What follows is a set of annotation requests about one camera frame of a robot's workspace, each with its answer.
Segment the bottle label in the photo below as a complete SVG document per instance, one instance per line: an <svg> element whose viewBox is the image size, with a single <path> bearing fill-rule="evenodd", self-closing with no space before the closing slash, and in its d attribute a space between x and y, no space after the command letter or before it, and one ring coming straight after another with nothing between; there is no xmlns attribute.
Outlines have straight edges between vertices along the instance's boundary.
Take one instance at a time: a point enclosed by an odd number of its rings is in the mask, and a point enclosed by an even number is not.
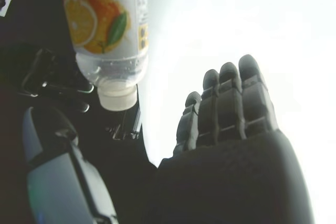
<svg viewBox="0 0 336 224"><path fill-rule="evenodd" d="M63 0L77 52L133 58L148 48L147 0Z"/></svg>

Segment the back of robotic hand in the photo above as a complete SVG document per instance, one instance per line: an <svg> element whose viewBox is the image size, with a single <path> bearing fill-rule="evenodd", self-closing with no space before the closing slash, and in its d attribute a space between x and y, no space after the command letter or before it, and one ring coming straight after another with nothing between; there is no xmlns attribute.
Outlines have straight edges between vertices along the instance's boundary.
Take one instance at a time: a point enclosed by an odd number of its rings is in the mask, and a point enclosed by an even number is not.
<svg viewBox="0 0 336 224"><path fill-rule="evenodd" d="M257 62L205 74L159 166L143 223L311 224L305 181Z"/></svg>

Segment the clear plastic bottle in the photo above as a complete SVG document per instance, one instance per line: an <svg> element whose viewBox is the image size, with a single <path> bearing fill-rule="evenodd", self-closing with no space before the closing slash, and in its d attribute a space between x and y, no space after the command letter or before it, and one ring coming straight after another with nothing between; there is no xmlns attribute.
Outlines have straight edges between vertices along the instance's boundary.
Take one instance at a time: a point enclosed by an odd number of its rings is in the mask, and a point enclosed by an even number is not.
<svg viewBox="0 0 336 224"><path fill-rule="evenodd" d="M147 0L64 0L76 60L101 105L133 107L148 63Z"/></svg>

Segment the bottle cap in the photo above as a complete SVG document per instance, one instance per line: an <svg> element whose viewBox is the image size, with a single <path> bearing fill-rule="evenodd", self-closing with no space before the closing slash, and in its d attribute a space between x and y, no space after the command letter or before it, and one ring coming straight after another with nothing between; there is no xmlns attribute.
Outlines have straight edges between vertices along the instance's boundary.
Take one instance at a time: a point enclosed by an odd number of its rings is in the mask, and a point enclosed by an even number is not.
<svg viewBox="0 0 336 224"><path fill-rule="evenodd" d="M138 89L136 86L121 90L105 90L98 87L97 93L101 106L110 111L128 110L138 100Z"/></svg>

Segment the orange juice bottle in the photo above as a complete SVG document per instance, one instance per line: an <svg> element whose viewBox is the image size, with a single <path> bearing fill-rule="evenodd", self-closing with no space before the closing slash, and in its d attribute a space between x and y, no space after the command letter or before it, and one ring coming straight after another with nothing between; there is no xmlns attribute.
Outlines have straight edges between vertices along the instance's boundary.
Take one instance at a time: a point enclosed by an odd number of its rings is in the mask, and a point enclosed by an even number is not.
<svg viewBox="0 0 336 224"><path fill-rule="evenodd" d="M111 111L133 107L148 64L147 0L63 0L77 64Z"/></svg>

